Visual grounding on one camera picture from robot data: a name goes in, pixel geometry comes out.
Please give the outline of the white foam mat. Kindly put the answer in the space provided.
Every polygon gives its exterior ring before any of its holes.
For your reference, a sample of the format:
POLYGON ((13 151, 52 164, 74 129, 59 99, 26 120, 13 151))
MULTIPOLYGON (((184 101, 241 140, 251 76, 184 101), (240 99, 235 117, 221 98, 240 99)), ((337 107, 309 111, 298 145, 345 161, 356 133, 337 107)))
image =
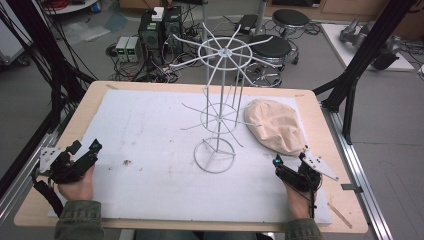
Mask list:
POLYGON ((93 175, 105 219, 284 223, 287 194, 275 151, 245 125, 233 166, 201 170, 194 148, 210 133, 199 125, 203 93, 109 90, 81 138, 102 144, 93 175))

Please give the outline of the grey power supply unit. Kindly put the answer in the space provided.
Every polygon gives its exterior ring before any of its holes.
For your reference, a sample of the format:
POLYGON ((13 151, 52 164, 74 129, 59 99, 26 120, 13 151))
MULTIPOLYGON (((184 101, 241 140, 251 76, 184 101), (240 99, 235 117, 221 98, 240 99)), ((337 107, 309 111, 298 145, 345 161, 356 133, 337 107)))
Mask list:
POLYGON ((121 37, 116 44, 115 50, 116 50, 118 59, 121 62, 127 62, 128 61, 128 56, 127 56, 127 53, 126 53, 126 46, 127 46, 128 41, 129 41, 128 37, 121 37))
POLYGON ((141 44, 138 37, 130 37, 126 45, 129 62, 138 62, 142 55, 141 44))

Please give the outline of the wooden stick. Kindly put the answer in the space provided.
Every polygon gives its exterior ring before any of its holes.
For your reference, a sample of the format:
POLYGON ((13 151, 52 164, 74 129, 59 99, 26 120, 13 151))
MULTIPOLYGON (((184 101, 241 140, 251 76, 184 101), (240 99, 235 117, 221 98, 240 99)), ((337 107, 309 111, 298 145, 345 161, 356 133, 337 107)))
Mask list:
POLYGON ((327 202, 327 205, 349 229, 353 228, 353 225, 347 220, 347 218, 333 204, 331 204, 330 202, 327 202))

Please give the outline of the aluminium rail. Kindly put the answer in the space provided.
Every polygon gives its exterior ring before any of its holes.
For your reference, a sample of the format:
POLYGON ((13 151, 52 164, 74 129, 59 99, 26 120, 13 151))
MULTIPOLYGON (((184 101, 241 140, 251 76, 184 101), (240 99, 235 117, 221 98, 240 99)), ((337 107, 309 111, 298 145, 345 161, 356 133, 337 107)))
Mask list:
POLYGON ((377 240, 394 240, 355 148, 348 143, 342 134, 343 121, 340 114, 330 112, 325 108, 322 109, 322 112, 336 144, 341 149, 342 160, 351 179, 351 184, 361 186, 363 189, 363 193, 355 195, 365 214, 367 225, 371 228, 377 240))
POLYGON ((0 179, 0 226, 10 217, 18 202, 32 188, 32 175, 39 165, 41 149, 57 145, 70 118, 70 113, 62 111, 59 122, 54 123, 52 113, 49 112, 11 167, 0 179))

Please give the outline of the white round table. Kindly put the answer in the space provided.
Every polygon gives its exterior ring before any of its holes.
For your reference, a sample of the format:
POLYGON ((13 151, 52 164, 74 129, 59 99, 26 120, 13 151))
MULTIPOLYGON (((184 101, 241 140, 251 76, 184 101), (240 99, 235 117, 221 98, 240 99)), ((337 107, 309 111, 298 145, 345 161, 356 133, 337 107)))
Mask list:
POLYGON ((45 0, 42 8, 49 15, 72 13, 83 9, 91 9, 95 13, 101 10, 99 0, 45 0))

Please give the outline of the person's left hand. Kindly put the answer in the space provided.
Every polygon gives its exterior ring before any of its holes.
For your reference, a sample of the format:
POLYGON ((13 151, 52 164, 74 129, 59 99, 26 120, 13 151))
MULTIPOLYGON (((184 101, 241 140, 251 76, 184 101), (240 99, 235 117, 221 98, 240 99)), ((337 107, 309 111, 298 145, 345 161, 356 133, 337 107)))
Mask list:
POLYGON ((95 167, 90 167, 84 176, 77 182, 59 184, 58 189, 62 196, 69 201, 93 199, 93 172, 95 167))

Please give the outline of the beige cloth hat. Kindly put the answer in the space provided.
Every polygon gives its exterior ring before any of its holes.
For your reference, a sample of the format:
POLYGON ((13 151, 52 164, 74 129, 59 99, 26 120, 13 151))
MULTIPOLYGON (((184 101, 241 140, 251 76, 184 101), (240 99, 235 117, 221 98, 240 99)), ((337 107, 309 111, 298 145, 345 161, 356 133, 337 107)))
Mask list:
POLYGON ((298 156, 306 148, 297 112, 287 104, 255 99, 244 109, 243 117, 255 138, 271 150, 298 156))

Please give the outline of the grey metal bracket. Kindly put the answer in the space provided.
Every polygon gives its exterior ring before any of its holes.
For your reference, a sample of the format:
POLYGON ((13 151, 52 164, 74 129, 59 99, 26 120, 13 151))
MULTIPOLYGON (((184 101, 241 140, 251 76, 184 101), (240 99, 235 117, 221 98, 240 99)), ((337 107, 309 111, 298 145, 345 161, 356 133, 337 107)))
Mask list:
POLYGON ((363 189, 361 186, 357 186, 355 184, 341 184, 341 187, 344 191, 348 191, 351 190, 353 191, 355 194, 361 194, 363 193, 363 189))

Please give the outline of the white platform board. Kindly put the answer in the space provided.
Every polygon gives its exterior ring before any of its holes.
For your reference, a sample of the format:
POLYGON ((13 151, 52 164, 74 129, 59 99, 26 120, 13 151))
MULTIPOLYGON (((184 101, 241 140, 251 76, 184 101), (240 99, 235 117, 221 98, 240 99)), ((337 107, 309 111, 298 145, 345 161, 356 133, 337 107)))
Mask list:
MULTIPOLYGON (((322 24, 321 28, 340 62, 346 67, 353 59, 357 49, 351 43, 343 43, 339 40, 340 32, 345 25, 322 24)), ((397 54, 397 57, 398 59, 387 68, 387 71, 410 72, 414 70, 414 67, 400 53, 397 54)))

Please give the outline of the person's right hand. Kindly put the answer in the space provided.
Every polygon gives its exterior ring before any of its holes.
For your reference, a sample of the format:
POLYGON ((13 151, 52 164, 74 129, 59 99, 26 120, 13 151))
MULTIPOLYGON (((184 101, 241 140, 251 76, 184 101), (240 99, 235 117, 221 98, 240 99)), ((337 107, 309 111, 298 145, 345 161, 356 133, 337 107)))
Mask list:
POLYGON ((287 192, 287 203, 290 220, 310 219, 310 195, 308 192, 298 192, 291 185, 284 184, 287 192))

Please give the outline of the black computer tower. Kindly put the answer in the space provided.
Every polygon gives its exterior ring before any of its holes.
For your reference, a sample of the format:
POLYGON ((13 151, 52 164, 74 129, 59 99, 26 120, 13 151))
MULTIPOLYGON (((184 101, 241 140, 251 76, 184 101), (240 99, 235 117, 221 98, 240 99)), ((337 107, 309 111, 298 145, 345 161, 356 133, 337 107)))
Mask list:
POLYGON ((165 10, 164 30, 168 51, 180 54, 183 51, 182 42, 176 37, 182 35, 182 9, 180 6, 169 7, 165 10))
POLYGON ((142 15, 138 34, 143 48, 144 58, 153 60, 157 65, 162 65, 163 24, 152 20, 151 11, 146 11, 142 15))

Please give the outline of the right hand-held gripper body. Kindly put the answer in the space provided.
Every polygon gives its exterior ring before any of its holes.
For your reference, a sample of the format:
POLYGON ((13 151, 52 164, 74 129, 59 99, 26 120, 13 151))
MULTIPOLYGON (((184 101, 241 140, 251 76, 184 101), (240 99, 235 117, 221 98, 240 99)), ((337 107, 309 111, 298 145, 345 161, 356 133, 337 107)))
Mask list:
POLYGON ((300 161, 298 170, 295 171, 285 163, 281 168, 275 167, 276 176, 283 182, 291 185, 300 192, 316 192, 321 186, 322 176, 325 175, 338 181, 338 175, 331 169, 321 156, 315 156, 308 149, 304 162, 300 161))

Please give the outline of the black round stool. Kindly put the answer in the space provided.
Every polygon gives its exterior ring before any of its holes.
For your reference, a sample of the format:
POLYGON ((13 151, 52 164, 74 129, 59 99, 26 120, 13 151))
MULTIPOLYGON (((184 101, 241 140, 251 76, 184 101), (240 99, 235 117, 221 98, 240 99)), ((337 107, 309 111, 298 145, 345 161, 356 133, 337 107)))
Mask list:
POLYGON ((273 22, 282 29, 280 36, 285 39, 290 33, 304 28, 309 18, 296 10, 279 9, 272 14, 273 22))
POLYGON ((285 60, 291 52, 287 40, 275 35, 257 35, 251 39, 251 50, 256 60, 246 68, 246 75, 254 87, 279 87, 285 60))

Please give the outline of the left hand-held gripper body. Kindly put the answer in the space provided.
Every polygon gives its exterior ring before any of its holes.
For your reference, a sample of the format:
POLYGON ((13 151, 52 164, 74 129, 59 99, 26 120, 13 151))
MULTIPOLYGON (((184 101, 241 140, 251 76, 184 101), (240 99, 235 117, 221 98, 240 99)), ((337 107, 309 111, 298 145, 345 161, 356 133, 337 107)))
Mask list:
POLYGON ((72 155, 69 155, 65 149, 44 148, 40 154, 39 172, 46 173, 57 184, 77 182, 98 160, 97 155, 90 156, 88 151, 73 161, 72 155))

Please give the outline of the black power adapter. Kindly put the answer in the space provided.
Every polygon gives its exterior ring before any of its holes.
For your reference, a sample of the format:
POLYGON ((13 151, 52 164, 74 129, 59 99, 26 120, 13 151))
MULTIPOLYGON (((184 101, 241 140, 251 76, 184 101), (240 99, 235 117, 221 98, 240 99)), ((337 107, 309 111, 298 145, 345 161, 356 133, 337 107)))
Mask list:
POLYGON ((243 15, 237 23, 236 29, 242 34, 249 34, 256 27, 257 16, 255 14, 243 15))

